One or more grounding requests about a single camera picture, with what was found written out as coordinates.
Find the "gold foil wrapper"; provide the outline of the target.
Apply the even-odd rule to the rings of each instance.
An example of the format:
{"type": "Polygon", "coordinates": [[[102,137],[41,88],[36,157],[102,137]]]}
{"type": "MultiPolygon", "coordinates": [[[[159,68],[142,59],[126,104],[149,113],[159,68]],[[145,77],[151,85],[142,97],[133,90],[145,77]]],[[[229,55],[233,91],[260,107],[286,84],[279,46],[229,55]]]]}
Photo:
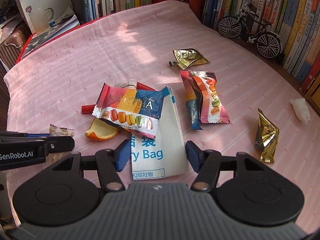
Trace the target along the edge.
{"type": "Polygon", "coordinates": [[[260,151],[260,160],[273,164],[278,144],[279,128],[258,109],[258,129],[255,136],[255,147],[260,151]]]}
{"type": "Polygon", "coordinates": [[[175,59],[168,62],[171,68],[179,67],[185,70],[189,67],[210,63],[198,50],[193,48],[173,50],[172,52],[175,59]]]}

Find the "small beige candy wrapper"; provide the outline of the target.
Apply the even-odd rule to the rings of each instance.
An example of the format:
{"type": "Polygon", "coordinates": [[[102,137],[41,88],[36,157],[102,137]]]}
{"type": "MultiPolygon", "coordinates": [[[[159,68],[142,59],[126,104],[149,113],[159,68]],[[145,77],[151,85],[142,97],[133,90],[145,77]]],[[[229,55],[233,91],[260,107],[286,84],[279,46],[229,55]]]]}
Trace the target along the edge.
{"type": "MultiPolygon", "coordinates": [[[[74,130],[66,127],[57,127],[55,125],[50,124],[49,126],[49,134],[50,136],[60,137],[60,136],[71,136],[74,137],[74,130]]],[[[60,152],[54,153],[49,158],[53,163],[59,161],[61,158],[65,157],[69,152],[60,152]]]]}

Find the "orange peel piece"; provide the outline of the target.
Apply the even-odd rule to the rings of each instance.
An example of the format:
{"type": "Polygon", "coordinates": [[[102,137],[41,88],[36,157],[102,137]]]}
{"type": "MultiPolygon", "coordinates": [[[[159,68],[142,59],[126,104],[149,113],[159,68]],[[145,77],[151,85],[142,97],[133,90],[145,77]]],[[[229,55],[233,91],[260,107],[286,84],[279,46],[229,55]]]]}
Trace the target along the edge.
{"type": "Polygon", "coordinates": [[[94,141],[107,141],[119,133],[119,129],[95,118],[85,136],[94,141]]]}

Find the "white paper sickness bag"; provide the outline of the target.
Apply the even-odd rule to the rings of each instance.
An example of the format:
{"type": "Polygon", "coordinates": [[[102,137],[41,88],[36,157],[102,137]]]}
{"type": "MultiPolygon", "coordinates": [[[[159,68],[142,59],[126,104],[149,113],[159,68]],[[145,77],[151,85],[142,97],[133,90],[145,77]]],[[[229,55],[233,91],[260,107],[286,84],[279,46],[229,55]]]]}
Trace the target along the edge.
{"type": "Polygon", "coordinates": [[[180,120],[171,88],[165,87],[156,137],[131,136],[132,179],[150,180],[189,171],[180,120]]]}

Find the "Martha macaron cookie wrapper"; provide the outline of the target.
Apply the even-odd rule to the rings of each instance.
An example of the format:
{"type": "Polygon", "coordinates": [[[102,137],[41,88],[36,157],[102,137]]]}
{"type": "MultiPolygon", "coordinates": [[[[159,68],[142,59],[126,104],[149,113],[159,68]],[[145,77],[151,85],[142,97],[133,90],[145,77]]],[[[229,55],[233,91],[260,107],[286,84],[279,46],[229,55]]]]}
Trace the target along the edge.
{"type": "Polygon", "coordinates": [[[156,137],[165,90],[141,90],[104,84],[92,115],[116,128],[156,137]]]}

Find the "pink striped tablecloth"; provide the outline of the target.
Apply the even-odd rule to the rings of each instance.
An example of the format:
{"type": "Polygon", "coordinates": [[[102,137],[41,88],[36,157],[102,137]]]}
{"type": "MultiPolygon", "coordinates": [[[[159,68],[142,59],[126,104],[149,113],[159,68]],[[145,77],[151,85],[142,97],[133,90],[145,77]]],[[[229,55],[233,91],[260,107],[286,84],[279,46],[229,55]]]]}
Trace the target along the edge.
{"type": "Polygon", "coordinates": [[[103,84],[131,79],[156,90],[172,88],[183,139],[223,155],[254,146],[258,113],[278,128],[272,168],[301,188],[305,204],[297,224],[319,227],[319,116],[299,121],[290,100],[299,93],[260,58],[201,24],[187,3],[165,1],[133,8],[83,25],[43,46],[7,72],[10,94],[7,129],[46,133],[50,125],[74,130],[75,150],[92,155],[114,148],[130,135],[121,131],[105,142],[85,136],[92,122],[81,106],[96,103],[103,84]],[[209,63],[198,70],[216,74],[217,93],[231,122],[191,129],[178,68],[168,62],[175,49],[195,48],[209,63]]]}

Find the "folded macaron snack wrapper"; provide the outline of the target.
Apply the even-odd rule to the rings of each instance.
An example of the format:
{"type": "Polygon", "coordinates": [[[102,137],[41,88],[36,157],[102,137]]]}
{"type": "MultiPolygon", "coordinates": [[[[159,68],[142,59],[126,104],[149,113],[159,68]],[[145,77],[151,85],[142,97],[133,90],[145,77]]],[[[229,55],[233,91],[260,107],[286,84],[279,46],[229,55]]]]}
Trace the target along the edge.
{"type": "Polygon", "coordinates": [[[216,91],[216,75],[208,71],[182,70],[185,105],[193,130],[200,124],[229,124],[230,118],[216,91]]]}

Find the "brown ribbed suitcase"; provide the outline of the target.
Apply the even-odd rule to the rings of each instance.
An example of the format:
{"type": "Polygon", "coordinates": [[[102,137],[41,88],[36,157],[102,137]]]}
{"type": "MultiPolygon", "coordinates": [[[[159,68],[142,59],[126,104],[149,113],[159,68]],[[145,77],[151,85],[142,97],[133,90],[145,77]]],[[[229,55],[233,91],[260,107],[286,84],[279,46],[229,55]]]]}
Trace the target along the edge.
{"type": "Polygon", "coordinates": [[[16,64],[30,36],[31,32],[25,23],[19,23],[14,28],[12,24],[8,24],[2,29],[1,61],[8,69],[16,64]]]}

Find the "flat magazine stack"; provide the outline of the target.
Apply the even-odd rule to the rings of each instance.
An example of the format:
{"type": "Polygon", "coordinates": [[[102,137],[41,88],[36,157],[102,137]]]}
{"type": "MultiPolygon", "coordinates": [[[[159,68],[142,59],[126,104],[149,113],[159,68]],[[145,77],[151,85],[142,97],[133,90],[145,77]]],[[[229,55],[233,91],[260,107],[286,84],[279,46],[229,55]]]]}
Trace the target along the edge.
{"type": "Polygon", "coordinates": [[[50,21],[48,29],[39,34],[31,35],[28,38],[26,44],[23,46],[22,51],[20,52],[20,55],[18,56],[16,63],[52,39],[74,29],[75,27],[78,27],[79,25],[80,23],[74,11],[68,7],[57,20],[50,21]]]}

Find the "crumpled white tissue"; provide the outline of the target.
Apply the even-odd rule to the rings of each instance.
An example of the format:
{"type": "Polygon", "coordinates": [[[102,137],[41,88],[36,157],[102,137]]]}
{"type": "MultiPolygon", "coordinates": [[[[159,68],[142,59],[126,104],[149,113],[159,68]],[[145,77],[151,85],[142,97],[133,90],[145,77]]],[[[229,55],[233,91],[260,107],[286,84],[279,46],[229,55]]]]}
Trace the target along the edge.
{"type": "Polygon", "coordinates": [[[310,121],[310,112],[306,100],[304,98],[291,99],[290,103],[298,120],[307,125],[310,121]]]}

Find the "black miniature bicycle model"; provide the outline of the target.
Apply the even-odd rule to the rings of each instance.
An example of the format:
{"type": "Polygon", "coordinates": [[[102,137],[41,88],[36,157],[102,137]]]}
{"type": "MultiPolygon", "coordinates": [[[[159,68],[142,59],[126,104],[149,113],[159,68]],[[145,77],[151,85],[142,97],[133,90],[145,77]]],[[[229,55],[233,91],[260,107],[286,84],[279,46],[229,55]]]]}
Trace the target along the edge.
{"type": "Polygon", "coordinates": [[[240,9],[239,16],[224,16],[219,20],[217,30],[225,38],[242,38],[255,44],[259,54],[266,59],[276,59],[283,53],[280,35],[270,30],[271,23],[258,22],[258,14],[247,3],[240,9]]]}

